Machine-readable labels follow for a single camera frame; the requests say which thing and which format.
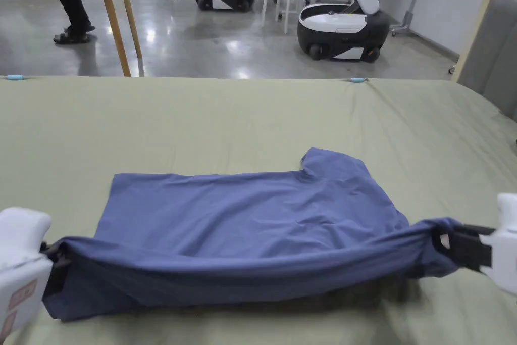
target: bed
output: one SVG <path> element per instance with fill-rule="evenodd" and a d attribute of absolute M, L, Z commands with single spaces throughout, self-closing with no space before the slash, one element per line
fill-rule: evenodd
<path fill-rule="evenodd" d="M 116 173 L 296 170 L 310 147 L 362 159 L 411 223 L 496 227 L 496 195 L 517 187 L 517 123 L 447 81 L 49 77 L 0 86 L 0 208 L 49 213 L 49 241 L 94 234 Z M 516 320 L 513 298 L 460 270 L 66 325 L 42 309 L 7 343 L 514 344 Z"/>

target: concrete floor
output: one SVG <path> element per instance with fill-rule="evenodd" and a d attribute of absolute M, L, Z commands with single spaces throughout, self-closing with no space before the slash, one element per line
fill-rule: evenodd
<path fill-rule="evenodd" d="M 56 46 L 68 25 L 58 0 L 0 0 L 0 74 L 122 75 L 102 0 L 83 0 L 97 27 L 86 45 Z M 143 51 L 138 66 L 122 0 L 114 0 L 133 75 L 203 78 L 447 79 L 453 61 L 414 37 L 389 37 L 374 64 L 314 62 L 298 46 L 295 17 L 289 32 L 274 21 L 270 2 L 260 27 L 262 0 L 253 12 L 201 12 L 194 0 L 131 0 Z"/>

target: person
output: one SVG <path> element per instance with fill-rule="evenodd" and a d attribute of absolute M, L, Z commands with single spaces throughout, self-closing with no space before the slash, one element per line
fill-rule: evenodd
<path fill-rule="evenodd" d="M 91 24 L 88 14 L 84 9 L 82 0 L 60 0 L 70 20 L 70 26 L 64 33 L 56 35 L 54 42 L 57 44 L 88 43 L 88 32 L 95 27 Z"/>

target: foot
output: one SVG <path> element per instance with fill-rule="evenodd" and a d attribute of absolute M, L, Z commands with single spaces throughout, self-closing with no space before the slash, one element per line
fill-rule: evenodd
<path fill-rule="evenodd" d="M 60 35 L 56 35 L 54 37 L 54 42 L 56 44 L 77 44 L 77 43 L 88 43 L 90 42 L 90 37 L 88 34 L 71 34 L 69 32 L 63 33 Z"/>
<path fill-rule="evenodd" d="M 70 33 L 71 28 L 72 28 L 72 25 L 70 25 L 70 26 L 66 27 L 66 28 L 65 28 L 65 30 L 64 30 L 64 31 L 65 31 L 65 33 Z M 94 29 L 95 29 L 95 26 L 94 26 L 94 25 L 92 25 L 92 24 L 90 23 L 90 24 L 88 24 L 88 26 L 86 27 L 86 31 L 85 31 L 85 32 L 86 32 L 86 33 L 89 33 L 89 32 L 91 32 L 91 31 L 93 31 Z"/>

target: label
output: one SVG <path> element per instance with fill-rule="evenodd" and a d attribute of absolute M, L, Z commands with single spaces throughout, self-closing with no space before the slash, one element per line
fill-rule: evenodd
<path fill-rule="evenodd" d="M 35 280 L 31 281 L 29 284 L 20 288 L 17 292 L 15 292 L 11 296 L 11 300 L 9 300 L 9 307 L 7 308 L 7 311 L 13 309 L 14 307 L 18 306 L 23 301 L 29 299 L 36 291 L 37 284 L 38 284 L 38 279 L 35 279 Z"/>
<path fill-rule="evenodd" d="M 5 318 L 4 324 L 2 325 L 2 330 L 0 331 L 0 343 L 2 343 L 2 341 L 4 341 L 7 338 L 11 331 L 13 331 L 13 326 L 15 326 L 15 320 L 16 311 L 13 311 Z"/>

